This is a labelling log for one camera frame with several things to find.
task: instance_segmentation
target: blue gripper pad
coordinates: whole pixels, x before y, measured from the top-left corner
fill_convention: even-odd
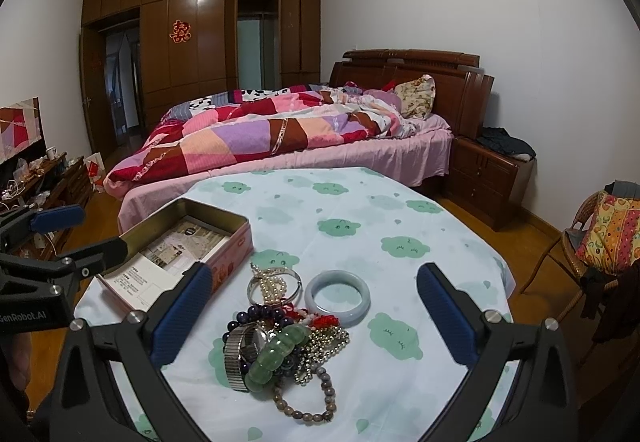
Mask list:
[[[84,210],[80,205],[65,205],[37,213],[31,220],[30,229],[33,232],[45,234],[75,227],[83,221]]]
[[[478,362],[476,333],[429,265],[433,264],[422,265],[418,269],[416,284],[420,299],[449,348],[453,360],[471,369]]]
[[[174,362],[189,332],[211,297],[213,286],[211,269],[204,263],[194,265],[198,265],[196,274],[191,277],[190,282],[180,292],[171,308],[167,310],[154,329],[149,359],[156,370],[159,370],[164,364]]]

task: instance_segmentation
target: pearl necklace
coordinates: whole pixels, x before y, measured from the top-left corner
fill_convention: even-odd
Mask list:
[[[310,333],[302,346],[296,384],[305,386],[313,378],[315,368],[339,354],[349,344],[349,332],[340,327],[327,327]]]
[[[260,280],[260,292],[265,305],[278,305],[284,301],[287,293],[287,282],[274,273],[278,269],[260,269],[257,265],[251,264],[254,277]]]

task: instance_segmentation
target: pillow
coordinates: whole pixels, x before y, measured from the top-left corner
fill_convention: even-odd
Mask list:
[[[436,83],[431,75],[398,84],[396,94],[402,101],[402,116],[405,118],[426,118],[433,109],[436,98]]]
[[[603,192],[575,255],[583,263],[617,275],[640,259],[640,200]]]
[[[370,95],[374,98],[378,98],[384,102],[386,102],[389,106],[393,107],[398,111],[398,113],[402,113],[402,100],[400,97],[396,95],[393,91],[382,91],[381,89],[367,89],[364,92],[365,95]]]

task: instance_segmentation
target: paper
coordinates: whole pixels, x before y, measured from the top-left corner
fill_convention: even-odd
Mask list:
[[[148,311],[196,261],[208,260],[228,233],[186,216],[102,282],[133,310]]]
[[[226,233],[187,216],[149,244],[141,254],[169,274],[178,276],[227,240]]]

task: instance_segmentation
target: patchwork quilt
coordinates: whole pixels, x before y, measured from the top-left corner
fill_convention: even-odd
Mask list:
[[[392,106],[359,90],[232,91],[169,110],[110,181],[147,184],[292,151],[416,133]],[[230,97],[235,104],[223,104]]]

